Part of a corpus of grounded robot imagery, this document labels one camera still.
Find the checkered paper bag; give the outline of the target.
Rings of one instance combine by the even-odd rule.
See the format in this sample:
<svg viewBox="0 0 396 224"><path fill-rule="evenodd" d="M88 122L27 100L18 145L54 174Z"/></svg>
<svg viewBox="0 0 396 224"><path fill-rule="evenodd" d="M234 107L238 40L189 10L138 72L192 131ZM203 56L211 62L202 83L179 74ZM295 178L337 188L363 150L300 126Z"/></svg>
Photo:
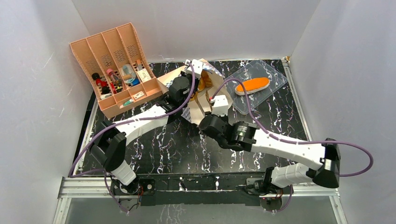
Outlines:
<svg viewBox="0 0 396 224"><path fill-rule="evenodd" d="M192 124L198 125L204 119L206 112L218 116L227 116L233 100L222 86L224 77L207 60L201 58L192 60L195 69L201 72L202 77L209 78L212 86L205 87L202 91L195 93L193 99L183 108L182 117Z"/></svg>

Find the orange fake bread loaf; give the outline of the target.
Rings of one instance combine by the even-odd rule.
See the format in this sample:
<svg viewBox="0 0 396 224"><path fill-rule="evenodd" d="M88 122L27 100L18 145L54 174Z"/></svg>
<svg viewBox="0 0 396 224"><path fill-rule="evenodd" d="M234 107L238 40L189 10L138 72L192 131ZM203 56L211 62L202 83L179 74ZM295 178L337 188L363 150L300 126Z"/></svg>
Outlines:
<svg viewBox="0 0 396 224"><path fill-rule="evenodd" d="M246 80L242 84L249 95L266 89L270 84L270 80L266 77L258 77Z"/></svg>

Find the clear plastic tray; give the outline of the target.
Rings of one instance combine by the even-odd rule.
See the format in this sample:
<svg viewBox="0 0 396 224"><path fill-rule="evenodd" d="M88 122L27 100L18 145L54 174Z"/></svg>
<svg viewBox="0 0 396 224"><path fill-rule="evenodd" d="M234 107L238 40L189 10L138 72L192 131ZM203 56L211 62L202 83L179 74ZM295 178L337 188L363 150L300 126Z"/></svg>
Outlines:
<svg viewBox="0 0 396 224"><path fill-rule="evenodd" d="M247 115L288 82L281 72L263 60L248 62L230 78L233 81L228 82L225 87L233 100L232 106L243 115ZM242 86L234 79L243 82L249 103L246 101Z"/></svg>

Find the metal tongs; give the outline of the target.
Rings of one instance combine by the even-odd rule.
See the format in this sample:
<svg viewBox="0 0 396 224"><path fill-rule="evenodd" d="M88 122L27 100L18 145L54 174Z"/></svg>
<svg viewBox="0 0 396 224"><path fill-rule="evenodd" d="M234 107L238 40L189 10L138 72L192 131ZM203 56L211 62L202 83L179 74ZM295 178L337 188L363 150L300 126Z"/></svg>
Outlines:
<svg viewBox="0 0 396 224"><path fill-rule="evenodd" d="M210 96L207 91L199 92L198 95L198 108L205 115L206 112L212 112L212 105L210 103Z"/></svg>

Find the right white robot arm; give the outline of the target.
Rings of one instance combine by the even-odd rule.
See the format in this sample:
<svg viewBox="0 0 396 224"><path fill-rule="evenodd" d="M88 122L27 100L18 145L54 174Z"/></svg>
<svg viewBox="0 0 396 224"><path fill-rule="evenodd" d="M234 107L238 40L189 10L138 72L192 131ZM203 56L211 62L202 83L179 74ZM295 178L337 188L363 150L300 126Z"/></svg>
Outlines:
<svg viewBox="0 0 396 224"><path fill-rule="evenodd" d="M244 121L228 123L226 116L209 114L198 128L223 149L265 153L293 160L286 167L269 167L258 183L249 184L265 193L276 193L292 184L313 182L318 186L339 187L340 153L336 143L309 144L307 141L265 133L258 125Z"/></svg>

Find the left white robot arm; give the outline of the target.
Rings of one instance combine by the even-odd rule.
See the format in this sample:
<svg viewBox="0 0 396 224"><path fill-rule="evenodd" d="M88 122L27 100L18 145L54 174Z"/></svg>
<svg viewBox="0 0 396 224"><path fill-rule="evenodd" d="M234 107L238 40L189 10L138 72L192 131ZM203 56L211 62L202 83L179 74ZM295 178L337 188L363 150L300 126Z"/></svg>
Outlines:
<svg viewBox="0 0 396 224"><path fill-rule="evenodd" d="M176 77L169 90L150 109L119 123L103 124L88 152L115 178L115 185L126 194L136 194L141 187L138 175L125 160L127 145L158 127L166 126L182 116L199 79L192 74Z"/></svg>

